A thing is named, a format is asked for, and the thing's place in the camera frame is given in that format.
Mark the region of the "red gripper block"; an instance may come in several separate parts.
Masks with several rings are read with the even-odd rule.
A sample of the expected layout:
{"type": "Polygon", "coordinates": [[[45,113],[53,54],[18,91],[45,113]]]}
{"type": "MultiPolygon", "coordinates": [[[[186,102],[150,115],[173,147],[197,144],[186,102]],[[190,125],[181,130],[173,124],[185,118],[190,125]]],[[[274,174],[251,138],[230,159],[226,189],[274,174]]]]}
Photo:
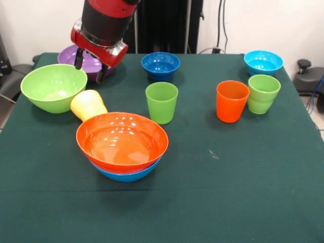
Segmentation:
{"type": "Polygon", "coordinates": [[[88,52],[102,63],[101,69],[96,76],[96,83],[98,84],[103,82],[108,66],[115,67],[119,65],[128,51],[128,46],[122,40],[112,47],[101,46],[91,42],[82,32],[81,20],[75,22],[70,37],[72,42],[77,45],[74,61],[74,66],[77,70],[82,68],[83,51],[88,52]]]}

